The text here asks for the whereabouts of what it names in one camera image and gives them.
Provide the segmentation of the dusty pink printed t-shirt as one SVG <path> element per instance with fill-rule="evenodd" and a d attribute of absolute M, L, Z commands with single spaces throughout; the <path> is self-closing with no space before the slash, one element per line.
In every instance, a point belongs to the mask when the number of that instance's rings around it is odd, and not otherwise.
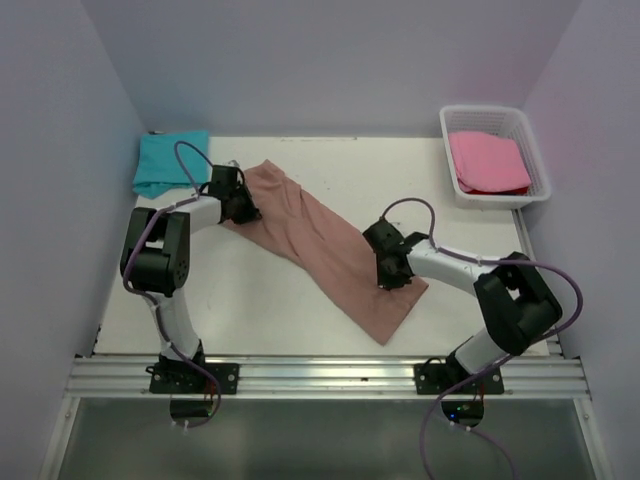
<path fill-rule="evenodd" d="M 343 313 L 386 345 L 428 283 L 418 279 L 381 289 L 374 252 L 360 231 L 271 161 L 247 169 L 245 180 L 262 218 L 227 227 L 305 270 Z"/>

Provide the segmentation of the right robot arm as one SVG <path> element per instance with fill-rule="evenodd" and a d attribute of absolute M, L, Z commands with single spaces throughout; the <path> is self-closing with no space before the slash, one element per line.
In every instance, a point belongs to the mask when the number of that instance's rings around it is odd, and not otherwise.
<path fill-rule="evenodd" d="M 505 258 L 473 258 L 438 247 L 427 234 L 404 236 L 381 218 L 363 232 L 376 258 L 378 286 L 403 288 L 417 278 L 435 279 L 474 297 L 484 327 L 442 361 L 427 360 L 419 381 L 468 392 L 481 371 L 502 358 L 519 356 L 562 317 L 560 303 L 530 259 L 514 252 Z"/>

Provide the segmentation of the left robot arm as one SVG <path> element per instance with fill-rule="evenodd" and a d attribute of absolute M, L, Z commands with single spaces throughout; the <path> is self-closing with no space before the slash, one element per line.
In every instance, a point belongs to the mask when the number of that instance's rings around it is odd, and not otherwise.
<path fill-rule="evenodd" d="M 173 369 L 173 381 L 185 392 L 201 390 L 208 379 L 184 293 L 191 237 L 225 222 L 244 225 L 260 219 L 245 174 L 235 163 L 215 165 L 210 180 L 189 198 L 131 213 L 120 259 L 123 286 L 149 306 L 160 337 L 159 364 Z"/>

